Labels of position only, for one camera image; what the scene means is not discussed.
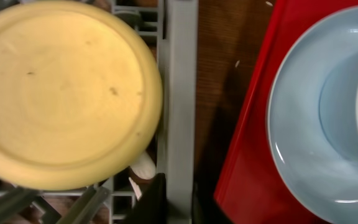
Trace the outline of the white plastic fork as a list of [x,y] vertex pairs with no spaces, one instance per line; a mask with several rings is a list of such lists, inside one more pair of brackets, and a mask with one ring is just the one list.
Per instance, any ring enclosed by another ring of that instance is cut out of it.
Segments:
[[132,186],[136,199],[139,200],[142,196],[142,191],[139,185],[131,177],[129,177],[129,182]]

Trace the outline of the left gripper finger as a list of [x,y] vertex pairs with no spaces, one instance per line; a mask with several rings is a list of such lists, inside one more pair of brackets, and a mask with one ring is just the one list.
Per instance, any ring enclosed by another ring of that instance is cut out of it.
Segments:
[[166,224],[167,195],[165,174],[157,174],[123,224]]

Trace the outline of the red plastic tray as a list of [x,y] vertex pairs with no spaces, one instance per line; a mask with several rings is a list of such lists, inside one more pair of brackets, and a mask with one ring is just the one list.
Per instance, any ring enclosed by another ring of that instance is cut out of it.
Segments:
[[358,0],[278,0],[227,152],[214,199],[233,223],[322,223],[285,187],[267,142],[265,110],[273,78],[297,38]]

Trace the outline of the light blue plate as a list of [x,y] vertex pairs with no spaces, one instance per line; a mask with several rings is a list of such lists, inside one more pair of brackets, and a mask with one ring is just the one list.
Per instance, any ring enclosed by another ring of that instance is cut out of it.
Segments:
[[276,168],[302,206],[358,223],[358,6],[313,24],[273,81],[266,115]]

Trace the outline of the grey dishwasher rack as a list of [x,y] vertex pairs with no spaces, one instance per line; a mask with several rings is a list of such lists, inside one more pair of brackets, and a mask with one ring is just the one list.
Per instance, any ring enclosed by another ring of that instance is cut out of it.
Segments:
[[[43,1],[0,1],[0,12],[34,2]],[[160,120],[145,151],[154,161],[157,174],[166,177],[167,223],[191,223],[196,1],[159,1],[151,7],[116,1],[107,7],[98,7],[94,1],[73,2],[97,7],[124,21],[153,54],[163,99]],[[31,189],[0,179],[0,223],[123,223],[138,202],[129,177],[142,194],[153,180],[138,178],[129,166],[107,179],[70,190]]]

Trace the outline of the white plastic spoon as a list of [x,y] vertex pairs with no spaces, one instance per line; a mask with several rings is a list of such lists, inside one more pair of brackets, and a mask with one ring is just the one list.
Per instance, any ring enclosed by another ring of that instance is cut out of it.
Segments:
[[157,174],[157,167],[145,151],[130,166],[133,173],[142,180],[151,180]]

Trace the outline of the yellow plastic cup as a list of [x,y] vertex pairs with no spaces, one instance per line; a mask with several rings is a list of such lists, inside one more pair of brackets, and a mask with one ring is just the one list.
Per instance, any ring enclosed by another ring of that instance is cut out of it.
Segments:
[[149,47],[124,21],[73,1],[0,12],[0,179],[85,187],[147,148],[162,110]]

